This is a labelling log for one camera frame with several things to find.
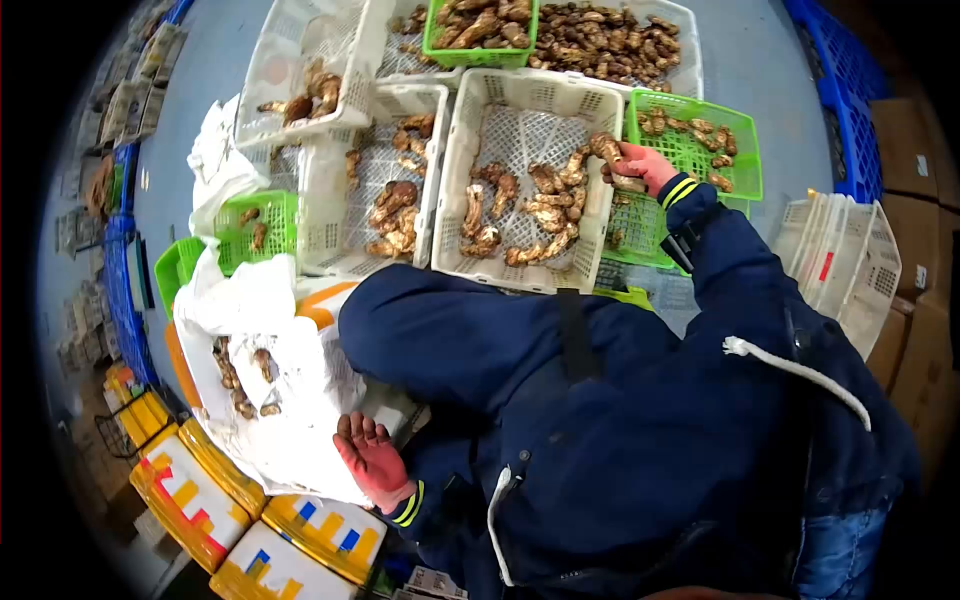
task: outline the person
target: person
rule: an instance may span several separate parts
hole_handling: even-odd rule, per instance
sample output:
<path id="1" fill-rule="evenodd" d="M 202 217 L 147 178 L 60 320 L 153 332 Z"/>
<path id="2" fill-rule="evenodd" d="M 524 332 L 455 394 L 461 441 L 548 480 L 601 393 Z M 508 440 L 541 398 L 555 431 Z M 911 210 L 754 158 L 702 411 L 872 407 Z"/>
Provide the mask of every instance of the person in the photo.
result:
<path id="1" fill-rule="evenodd" d="M 433 417 L 402 452 L 359 413 L 333 442 L 472 599 L 865 597 L 918 487 L 911 432 L 742 213 L 620 147 L 692 268 L 685 337 L 612 299 L 391 266 L 346 301 L 344 351 Z"/>

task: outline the red label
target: red label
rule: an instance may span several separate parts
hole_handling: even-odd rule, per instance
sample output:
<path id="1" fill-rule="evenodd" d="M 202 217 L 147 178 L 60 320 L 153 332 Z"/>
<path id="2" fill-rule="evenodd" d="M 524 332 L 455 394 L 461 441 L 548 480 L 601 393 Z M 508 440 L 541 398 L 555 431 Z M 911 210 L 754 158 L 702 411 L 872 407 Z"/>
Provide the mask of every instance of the red label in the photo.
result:
<path id="1" fill-rule="evenodd" d="M 824 261 L 824 270 L 820 272 L 820 280 L 827 280 L 827 273 L 830 272 L 830 263 L 833 262 L 833 252 L 827 252 L 827 260 Z"/>

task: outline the white drawstring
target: white drawstring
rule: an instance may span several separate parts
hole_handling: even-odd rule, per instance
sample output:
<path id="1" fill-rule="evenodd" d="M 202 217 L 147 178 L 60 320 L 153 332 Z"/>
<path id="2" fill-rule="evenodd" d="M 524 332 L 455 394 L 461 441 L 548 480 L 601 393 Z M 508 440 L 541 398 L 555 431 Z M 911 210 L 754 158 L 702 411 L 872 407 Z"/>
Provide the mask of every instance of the white drawstring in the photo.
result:
<path id="1" fill-rule="evenodd" d="M 863 402 L 858 400 L 856 396 L 848 392 L 843 386 L 830 379 L 823 373 L 793 361 L 786 360 L 785 358 L 774 356 L 763 348 L 759 348 L 756 345 L 747 342 L 746 340 L 741 340 L 740 338 L 734 336 L 730 336 L 724 340 L 723 351 L 724 354 L 737 354 L 739 356 L 752 354 L 771 367 L 776 367 L 777 369 L 786 372 L 792 372 L 795 375 L 799 375 L 804 379 L 812 381 L 813 383 L 826 388 L 828 391 L 840 398 L 844 404 L 849 406 L 850 409 L 854 411 L 858 417 L 860 417 L 860 420 L 863 421 L 863 426 L 867 429 L 867 431 L 870 431 L 870 413 L 867 412 Z"/>
<path id="2" fill-rule="evenodd" d="M 487 507 L 487 529 L 490 531 L 493 554 L 496 555 L 496 561 L 500 565 L 500 575 L 503 577 L 503 583 L 508 588 L 514 586 L 514 580 L 510 577 L 507 560 L 503 558 L 503 551 L 500 550 L 500 541 L 496 538 L 496 532 L 493 530 L 493 512 L 496 510 L 496 505 L 500 503 L 500 498 L 507 492 L 507 486 L 510 485 L 510 475 L 510 465 L 507 465 L 500 471 L 500 476 L 496 479 L 496 488 L 493 490 L 493 497 L 490 499 L 490 506 Z"/>

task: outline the red glove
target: red glove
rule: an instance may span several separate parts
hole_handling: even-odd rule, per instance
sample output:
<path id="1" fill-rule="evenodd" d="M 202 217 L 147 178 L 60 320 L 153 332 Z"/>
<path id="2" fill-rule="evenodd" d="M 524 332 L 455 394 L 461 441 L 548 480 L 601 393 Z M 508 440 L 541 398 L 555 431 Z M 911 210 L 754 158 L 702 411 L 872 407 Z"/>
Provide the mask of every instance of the red glove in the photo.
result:
<path id="1" fill-rule="evenodd" d="M 654 198 L 660 194 L 660 190 L 668 181 L 680 173 L 673 168 L 669 160 L 653 148 L 620 142 L 620 153 L 623 155 L 623 160 L 613 164 L 613 171 L 624 177 L 643 178 L 649 188 L 647 193 Z M 612 180 L 607 177 L 609 169 L 607 165 L 602 169 L 604 181 L 612 183 Z"/>
<path id="2" fill-rule="evenodd" d="M 407 477 L 407 468 L 394 448 L 387 428 L 375 424 L 363 413 L 340 417 L 333 444 L 360 491 L 384 515 L 392 513 L 401 500 L 417 491 L 416 484 Z"/>

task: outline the jacket cuff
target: jacket cuff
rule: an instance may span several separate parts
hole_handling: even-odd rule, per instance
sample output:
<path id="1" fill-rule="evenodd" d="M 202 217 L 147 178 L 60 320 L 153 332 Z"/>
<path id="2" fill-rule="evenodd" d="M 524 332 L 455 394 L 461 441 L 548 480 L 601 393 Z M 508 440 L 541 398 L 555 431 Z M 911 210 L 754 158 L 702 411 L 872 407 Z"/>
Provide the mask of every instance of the jacket cuff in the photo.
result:
<path id="1" fill-rule="evenodd" d="M 391 521 L 397 527 L 409 527 L 420 512 L 420 505 L 423 503 L 422 480 L 417 481 L 416 488 L 417 490 L 414 494 L 397 504 L 392 513 L 384 515 L 387 520 Z"/>
<path id="2" fill-rule="evenodd" d="M 680 198 L 685 197 L 697 186 L 697 181 L 687 173 L 678 173 L 673 176 L 657 195 L 657 202 L 667 210 Z"/>

